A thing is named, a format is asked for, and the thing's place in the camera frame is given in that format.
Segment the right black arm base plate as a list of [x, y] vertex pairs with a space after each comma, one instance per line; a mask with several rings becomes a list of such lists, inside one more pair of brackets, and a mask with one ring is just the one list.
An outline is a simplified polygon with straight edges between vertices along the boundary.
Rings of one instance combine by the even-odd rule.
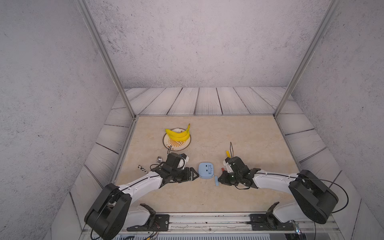
[[273, 214], [273, 210], [280, 202], [275, 202], [265, 214], [251, 214], [250, 221], [246, 224], [251, 225], [253, 231], [293, 231], [293, 223], [280, 222]]

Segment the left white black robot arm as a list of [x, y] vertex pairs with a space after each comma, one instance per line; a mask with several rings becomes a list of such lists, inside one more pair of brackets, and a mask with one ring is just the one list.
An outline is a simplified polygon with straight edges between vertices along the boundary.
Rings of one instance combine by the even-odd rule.
[[135, 202], [166, 184], [196, 180], [199, 173], [186, 166], [188, 160], [185, 154], [170, 153], [165, 161], [154, 164], [145, 176], [131, 183], [106, 185], [85, 215], [85, 224], [103, 240], [113, 239], [122, 229], [152, 231], [156, 211]]

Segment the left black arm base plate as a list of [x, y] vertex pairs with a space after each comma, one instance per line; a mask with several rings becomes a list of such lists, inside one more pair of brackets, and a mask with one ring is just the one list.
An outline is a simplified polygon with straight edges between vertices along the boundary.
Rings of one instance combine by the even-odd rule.
[[158, 214], [150, 206], [140, 204], [129, 209], [123, 230], [128, 232], [167, 232], [169, 223], [170, 215]]

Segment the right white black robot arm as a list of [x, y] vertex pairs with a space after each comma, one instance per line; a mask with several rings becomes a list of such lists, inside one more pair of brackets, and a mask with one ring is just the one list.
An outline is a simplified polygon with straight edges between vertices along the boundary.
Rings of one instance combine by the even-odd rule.
[[226, 158], [225, 169], [219, 183], [227, 186], [244, 186], [249, 189], [270, 189], [290, 194], [294, 200], [281, 205], [272, 204], [266, 212], [266, 221], [275, 227], [279, 223], [310, 219], [325, 224], [339, 202], [338, 196], [311, 171], [298, 174], [271, 173], [258, 168], [249, 169], [241, 158]]

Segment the light blue alarm clock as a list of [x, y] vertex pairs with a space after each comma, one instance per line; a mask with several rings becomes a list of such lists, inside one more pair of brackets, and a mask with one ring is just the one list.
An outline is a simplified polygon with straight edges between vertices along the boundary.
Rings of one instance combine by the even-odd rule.
[[212, 163], [203, 162], [199, 164], [198, 173], [202, 179], [211, 179], [214, 177], [214, 166]]

